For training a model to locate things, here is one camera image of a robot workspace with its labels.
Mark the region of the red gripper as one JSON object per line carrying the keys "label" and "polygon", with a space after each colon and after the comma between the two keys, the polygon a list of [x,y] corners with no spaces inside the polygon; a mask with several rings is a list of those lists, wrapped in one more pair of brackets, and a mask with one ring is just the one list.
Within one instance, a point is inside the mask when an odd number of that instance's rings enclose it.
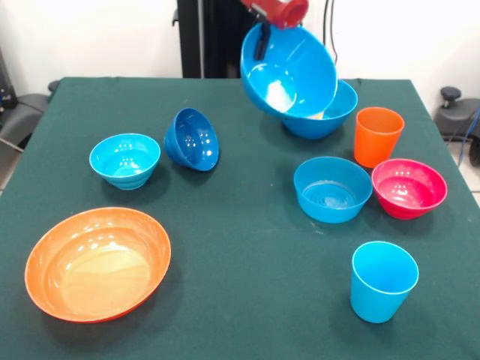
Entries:
{"label": "red gripper", "polygon": [[271,36],[270,24],[279,29],[298,26],[304,20],[308,8],[308,0],[241,0],[249,12],[265,20],[261,24],[259,39],[254,50],[254,60],[263,61]]}

